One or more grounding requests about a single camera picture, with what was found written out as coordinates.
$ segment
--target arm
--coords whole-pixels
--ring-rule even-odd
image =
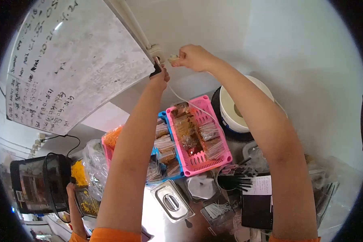
[[[212,74],[228,91],[270,168],[274,198],[273,235],[278,239],[317,238],[312,184],[296,131],[256,85],[201,46],[180,49],[172,66]]]
[[[98,212],[97,228],[141,232],[147,168],[160,99],[168,80],[165,68],[151,78],[118,137]]]
[[[81,238],[86,239],[86,230],[77,204],[75,203],[74,184],[70,182],[66,187],[66,191],[68,195],[68,208],[70,210],[70,224],[73,227],[73,232]]]

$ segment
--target wall outlet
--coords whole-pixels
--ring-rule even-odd
[[[38,134],[38,138],[39,138],[39,140],[45,139],[45,138],[46,138],[46,134],[44,134],[44,133],[39,133],[39,134]]]
[[[42,142],[39,139],[35,140],[35,146],[36,147],[41,147],[42,146]]]
[[[150,54],[150,56],[152,57],[159,57],[160,58],[160,63],[164,63],[166,61],[165,58],[165,54],[164,52],[161,50],[159,45],[153,45],[149,50],[147,50],[148,53]]]

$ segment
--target paper note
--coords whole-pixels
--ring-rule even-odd
[[[272,195],[271,176],[253,177],[251,180],[252,187],[246,188],[248,191],[243,191],[243,195]]]

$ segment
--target white bucket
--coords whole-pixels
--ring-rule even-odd
[[[245,75],[249,80],[251,80],[259,89],[261,89],[272,101],[274,101],[273,95],[269,88],[263,84],[260,80],[255,77]],[[238,133],[250,132],[247,124],[239,111],[236,110],[234,101],[222,86],[219,94],[220,111],[222,118],[227,126],[232,131]]]

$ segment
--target orange sleeve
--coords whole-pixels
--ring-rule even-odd
[[[96,228],[91,242],[141,242],[141,234],[135,234],[112,228]]]
[[[87,239],[84,239],[81,236],[77,235],[76,233],[72,232],[68,242],[87,242]]]
[[[303,240],[290,240],[290,239],[276,239],[273,236],[269,237],[269,242],[320,242],[321,237],[317,239],[303,239]]]

